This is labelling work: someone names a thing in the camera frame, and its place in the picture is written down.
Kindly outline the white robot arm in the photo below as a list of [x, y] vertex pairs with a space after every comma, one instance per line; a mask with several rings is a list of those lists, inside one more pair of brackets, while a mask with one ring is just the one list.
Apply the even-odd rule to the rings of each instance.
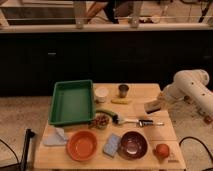
[[203, 69], [181, 70], [160, 93], [166, 101], [175, 102], [190, 97], [203, 114], [213, 117], [213, 92], [207, 88], [210, 76]]

